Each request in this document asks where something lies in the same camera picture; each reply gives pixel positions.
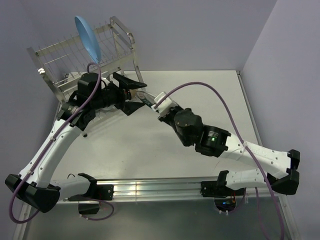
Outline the light blue plate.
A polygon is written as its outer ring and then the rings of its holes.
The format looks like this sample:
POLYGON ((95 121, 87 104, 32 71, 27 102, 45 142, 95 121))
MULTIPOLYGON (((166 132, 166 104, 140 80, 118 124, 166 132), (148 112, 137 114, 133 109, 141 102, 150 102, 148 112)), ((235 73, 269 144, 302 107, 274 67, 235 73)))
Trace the light blue plate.
POLYGON ((94 31, 89 23, 81 16, 76 15, 74 22, 83 47, 92 61, 99 64, 102 59, 102 54, 94 31))

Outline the white plate green rim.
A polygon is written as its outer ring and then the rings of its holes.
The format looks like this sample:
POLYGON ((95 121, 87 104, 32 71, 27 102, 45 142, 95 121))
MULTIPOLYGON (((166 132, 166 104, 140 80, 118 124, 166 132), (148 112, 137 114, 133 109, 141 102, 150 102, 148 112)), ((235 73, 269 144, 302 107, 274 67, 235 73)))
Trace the white plate green rim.
POLYGON ((149 93, 147 91, 138 90, 136 92, 136 96, 149 108, 152 108, 153 105, 155 105, 155 98, 156 96, 152 93, 149 93))

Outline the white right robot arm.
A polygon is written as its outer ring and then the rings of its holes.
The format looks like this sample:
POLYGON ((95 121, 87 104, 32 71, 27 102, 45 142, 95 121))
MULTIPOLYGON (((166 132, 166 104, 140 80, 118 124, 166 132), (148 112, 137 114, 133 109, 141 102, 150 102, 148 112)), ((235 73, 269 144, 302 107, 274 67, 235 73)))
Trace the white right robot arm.
POLYGON ((203 197, 240 196, 246 188, 271 189, 283 195, 295 195, 299 186, 300 152, 275 151, 244 142, 225 129, 205 125, 190 108, 179 105, 158 109, 159 121, 171 126, 185 147, 208 157, 229 159, 251 166, 251 170, 222 170, 217 180, 201 182, 203 197))

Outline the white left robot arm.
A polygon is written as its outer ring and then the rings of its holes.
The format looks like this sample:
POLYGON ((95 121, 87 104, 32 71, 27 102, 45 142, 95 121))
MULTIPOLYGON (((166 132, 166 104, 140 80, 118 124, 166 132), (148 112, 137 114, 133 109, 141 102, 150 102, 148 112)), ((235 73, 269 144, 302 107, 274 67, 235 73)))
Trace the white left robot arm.
POLYGON ((77 82, 77 89, 68 101, 61 106, 57 119, 47 139, 19 174, 9 174, 5 185, 15 197, 31 205, 42 213, 49 212, 58 201, 66 198, 91 200, 98 193, 97 180, 85 173, 64 179, 53 180, 52 176, 63 156, 100 109, 114 106, 127 116, 144 106, 133 102, 132 90, 147 87, 147 84, 134 81, 114 72, 118 81, 106 83, 98 80, 94 72, 84 73, 77 82))

